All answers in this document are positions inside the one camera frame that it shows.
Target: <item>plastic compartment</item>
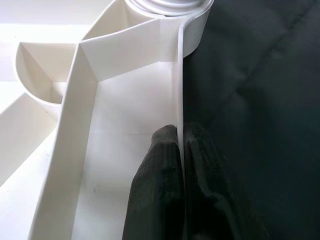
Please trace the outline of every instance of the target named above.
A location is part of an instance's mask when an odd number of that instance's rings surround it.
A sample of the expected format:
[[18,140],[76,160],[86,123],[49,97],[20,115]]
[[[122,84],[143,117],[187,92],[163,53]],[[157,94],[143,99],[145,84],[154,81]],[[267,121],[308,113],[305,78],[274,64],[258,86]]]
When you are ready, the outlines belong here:
[[0,109],[0,186],[55,127],[55,119],[25,93]]
[[178,121],[180,21],[165,21],[79,44],[30,239],[121,239],[151,136]]
[[75,48],[73,43],[19,44],[15,69],[32,98],[51,106],[61,104]]
[[125,0],[113,0],[94,22],[83,40],[119,32],[151,19],[132,10]]

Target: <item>black cloth surface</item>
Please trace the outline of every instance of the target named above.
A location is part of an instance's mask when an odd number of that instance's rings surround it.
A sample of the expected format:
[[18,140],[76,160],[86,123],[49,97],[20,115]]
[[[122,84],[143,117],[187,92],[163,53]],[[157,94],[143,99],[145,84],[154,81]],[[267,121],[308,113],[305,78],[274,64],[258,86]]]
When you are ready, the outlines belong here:
[[240,179],[270,237],[320,239],[320,0],[215,0],[183,62],[185,122]]
[[232,168],[200,125],[184,125],[188,240],[268,240]]
[[156,131],[135,174],[122,240],[181,240],[185,190],[177,129]]

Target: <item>black fabric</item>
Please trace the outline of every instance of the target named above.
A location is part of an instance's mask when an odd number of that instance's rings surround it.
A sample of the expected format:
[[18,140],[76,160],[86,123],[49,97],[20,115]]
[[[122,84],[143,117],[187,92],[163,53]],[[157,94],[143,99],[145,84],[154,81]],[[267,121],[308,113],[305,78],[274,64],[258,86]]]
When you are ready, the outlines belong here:
[[275,240],[320,239],[319,90],[319,0],[215,0],[184,59],[184,121],[211,133]]
[[198,124],[184,125],[188,240],[268,240],[238,178]]
[[123,240],[181,240],[185,191],[177,129],[167,125],[152,136],[129,195]]

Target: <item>dark textured cloth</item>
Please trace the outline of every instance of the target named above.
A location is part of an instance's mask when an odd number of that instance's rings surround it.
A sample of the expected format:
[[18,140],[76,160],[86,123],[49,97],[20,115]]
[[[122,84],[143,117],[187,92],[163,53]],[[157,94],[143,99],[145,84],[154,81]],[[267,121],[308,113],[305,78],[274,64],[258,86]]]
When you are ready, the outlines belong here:
[[207,129],[270,236],[320,239],[320,1],[215,0],[183,63]]
[[151,146],[131,184],[123,240],[181,240],[185,191],[177,129],[165,126]]
[[238,178],[198,124],[184,125],[188,240],[267,240]]

